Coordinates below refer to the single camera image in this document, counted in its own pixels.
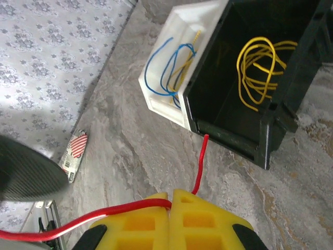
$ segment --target marble floor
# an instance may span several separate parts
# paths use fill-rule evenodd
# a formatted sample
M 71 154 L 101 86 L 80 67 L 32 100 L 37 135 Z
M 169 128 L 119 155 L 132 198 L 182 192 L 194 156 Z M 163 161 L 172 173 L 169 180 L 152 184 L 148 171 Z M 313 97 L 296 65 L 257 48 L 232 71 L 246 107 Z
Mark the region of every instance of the marble floor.
M 89 141 L 77 178 L 58 203 L 62 224 L 193 187 L 202 137 L 149 111 L 137 80 L 163 23 L 150 2 L 138 2 L 78 122 Z M 298 115 L 299 129 L 272 154 L 269 171 L 209 142 L 198 195 L 247 219 L 269 249 L 330 249 L 332 66 L 319 71 Z M 69 249 L 88 227 L 66 235 Z

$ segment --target blue wire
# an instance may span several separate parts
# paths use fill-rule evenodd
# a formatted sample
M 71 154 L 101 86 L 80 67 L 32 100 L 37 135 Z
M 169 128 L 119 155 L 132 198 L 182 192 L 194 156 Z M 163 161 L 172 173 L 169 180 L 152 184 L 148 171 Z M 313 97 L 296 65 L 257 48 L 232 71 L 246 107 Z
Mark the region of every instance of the blue wire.
M 191 52 L 192 52 L 192 55 L 191 55 L 190 59 L 192 59 L 192 58 L 195 56 L 196 52 L 194 51 L 194 47 L 193 47 L 192 44 L 190 44 L 190 43 L 181 44 L 181 45 L 178 47 L 178 49 L 172 54 L 171 58 L 169 59 L 167 65 L 166 65 L 166 67 L 165 67 L 165 69 L 164 69 L 164 71 L 163 71 L 163 73 L 162 73 L 161 79 L 160 79 L 160 85 L 161 85 L 162 89 L 163 89 L 164 91 L 167 92 L 167 94 L 159 93 L 159 92 L 153 90 L 153 89 L 148 85 L 148 82 L 147 82 L 147 71 L 148 71 L 148 67 L 149 67 L 149 65 L 150 65 L 150 63 L 151 63 L 151 61 L 152 61 L 152 59 L 153 59 L 153 58 L 154 58 L 154 57 L 155 57 L 155 56 L 161 51 L 161 49 L 163 49 L 163 48 L 164 48 L 164 47 L 165 47 L 165 46 L 166 46 L 166 45 L 167 45 L 172 39 L 173 39 L 173 37 L 167 39 L 167 40 L 165 41 L 165 43 L 163 43 L 163 44 L 162 44 L 162 45 L 161 45 L 161 46 L 160 46 L 160 47 L 159 47 L 159 48 L 158 48 L 158 49 L 152 54 L 152 56 L 149 58 L 149 60 L 148 60 L 148 62 L 147 62 L 146 69 L 145 69 L 145 73 L 144 73 L 144 80 L 145 80 L 145 85 L 146 85 L 146 87 L 147 87 L 150 91 L 152 91 L 153 93 L 155 93 L 155 94 L 157 94 L 157 95 L 161 95 L 161 96 L 172 96 L 172 98 L 173 98 L 173 102 L 174 102 L 175 106 L 176 106 L 177 108 L 180 109 L 180 108 L 181 108 L 180 105 L 179 105 L 180 102 L 179 102 L 178 98 L 176 97 L 177 92 L 173 92 L 173 91 L 170 91 L 170 90 L 169 90 L 169 83 L 170 83 L 171 75 L 173 74 L 173 71 L 174 71 L 174 68 L 175 68 L 175 65 L 176 65 L 176 61 L 177 61 L 177 56 L 178 56 L 178 52 L 179 52 L 179 50 L 180 50 L 181 48 L 183 48 L 183 47 L 188 47 L 188 48 L 191 50 Z M 171 69 L 171 72 L 170 72 L 170 75 L 169 75 L 169 78 L 168 78 L 167 84 L 166 84 L 166 86 L 164 87 L 163 84 L 162 84 L 162 82 L 163 82 L 163 78 L 164 78 L 165 72 L 167 71 L 167 68 L 168 68 L 168 66 L 169 66 L 169 64 L 170 64 L 170 62 L 172 61 L 173 58 L 174 58 L 174 60 L 173 60 L 172 69 Z M 176 78 L 175 84 L 174 84 L 175 86 L 177 85 L 177 82 L 178 82 L 179 77 L 181 76 L 183 70 L 184 70 L 184 68 L 181 69 L 181 71 L 179 72 L 179 74 L 178 74 L 178 76 L 177 76 L 177 78 Z
M 173 37 L 167 39 L 167 40 L 165 41 L 165 43 L 163 43 L 162 46 L 160 46 L 160 47 L 159 47 L 159 48 L 158 48 L 158 49 L 152 54 L 152 56 L 150 57 L 150 59 L 149 59 L 148 62 L 147 62 L 147 66 L 146 66 L 145 74 L 144 74 L 144 79 L 145 79 L 146 87 L 147 87 L 150 91 L 152 91 L 153 93 L 155 93 L 155 94 L 157 94 L 157 95 L 161 95 L 161 96 L 172 96 L 172 95 L 169 94 L 169 93 L 168 93 L 168 94 L 159 93 L 159 92 L 153 90 L 153 89 L 148 85 L 148 82 L 147 82 L 147 70 L 148 70 L 148 66 L 149 66 L 149 64 L 151 63 L 151 60 L 152 60 L 152 59 L 157 55 L 157 53 L 159 53 L 160 50 L 163 49 L 163 48 L 167 45 L 167 43 L 170 42 L 172 39 L 173 39 Z
M 177 108 L 181 108 L 180 107 L 180 105 L 178 105 L 177 103 L 176 103 L 176 101 L 178 101 L 179 102 L 179 104 L 181 103 L 178 99 L 177 99 L 177 97 L 176 96 L 172 96 L 172 98 L 173 98 L 173 103 L 175 104 L 175 106 L 177 107 Z
M 178 49 L 173 53 L 173 55 L 171 56 L 171 58 L 169 59 L 167 65 L 166 65 L 166 67 L 165 67 L 165 69 L 164 69 L 164 71 L 163 71 L 163 73 L 162 73 L 161 80 L 160 80 L 160 85 L 161 85 L 161 87 L 162 87 L 166 92 L 168 92 L 168 93 L 170 93 L 170 94 L 174 94 L 174 93 L 175 93 L 175 92 L 173 92 L 173 91 L 169 91 L 169 90 L 168 90 L 168 86 L 169 86 L 169 83 L 170 83 L 170 79 L 171 79 L 172 73 L 173 73 L 173 71 L 174 71 L 174 69 L 175 69 L 175 66 L 176 66 L 176 61 L 177 61 L 177 55 L 178 55 L 178 52 L 179 52 L 179 50 L 180 50 L 181 48 L 183 48 L 183 47 L 188 47 L 188 48 L 191 50 L 191 52 L 193 53 L 193 55 L 195 55 L 195 53 L 196 53 L 196 52 L 194 51 L 194 48 L 193 48 L 193 45 L 192 45 L 192 44 L 190 44 L 190 43 L 181 44 L 181 45 L 178 47 Z M 166 70 L 167 70 L 167 68 L 168 68 L 168 66 L 169 66 L 169 64 L 170 64 L 170 62 L 171 62 L 171 60 L 172 60 L 173 57 L 174 57 L 174 62 L 173 62 L 173 65 L 172 65 L 172 69 L 171 69 L 171 72 L 170 72 L 170 75 L 169 75 L 168 81 L 166 82 L 167 84 L 166 84 L 166 88 L 165 88 L 165 87 L 163 86 L 163 77 L 164 77 L 164 74 L 165 74 L 165 72 L 166 72 Z

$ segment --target black storage bin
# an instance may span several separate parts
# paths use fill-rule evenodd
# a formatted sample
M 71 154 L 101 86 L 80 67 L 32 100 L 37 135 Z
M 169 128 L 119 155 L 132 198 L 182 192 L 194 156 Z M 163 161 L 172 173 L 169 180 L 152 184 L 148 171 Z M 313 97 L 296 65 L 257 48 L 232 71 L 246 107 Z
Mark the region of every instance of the black storage bin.
M 183 94 L 191 130 L 209 134 L 268 169 L 270 153 L 279 148 L 286 131 L 296 131 L 296 112 L 319 67 L 333 61 L 332 4 L 333 0 L 229 1 Z M 273 43 L 298 43 L 296 50 L 279 53 L 287 69 L 277 80 L 273 98 L 257 106 L 259 112 L 241 102 L 236 71 L 241 49 L 256 36 Z

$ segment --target yellow foam block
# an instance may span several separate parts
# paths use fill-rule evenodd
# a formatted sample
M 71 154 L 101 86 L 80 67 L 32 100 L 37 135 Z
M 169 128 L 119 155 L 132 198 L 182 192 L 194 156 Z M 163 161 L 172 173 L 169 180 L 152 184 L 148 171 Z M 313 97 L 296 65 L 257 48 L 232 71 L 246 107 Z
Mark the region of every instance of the yellow foam block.
M 244 250 L 232 226 L 253 230 L 246 220 L 184 190 L 174 191 L 170 217 L 165 208 L 150 207 L 108 216 L 91 228 L 100 224 L 107 231 L 96 250 Z
M 168 199 L 159 193 L 147 199 Z M 96 221 L 91 228 L 104 224 L 107 231 L 96 250 L 168 250 L 168 211 L 148 207 Z
M 253 230 L 246 220 L 189 192 L 173 192 L 169 250 L 243 250 L 234 224 Z

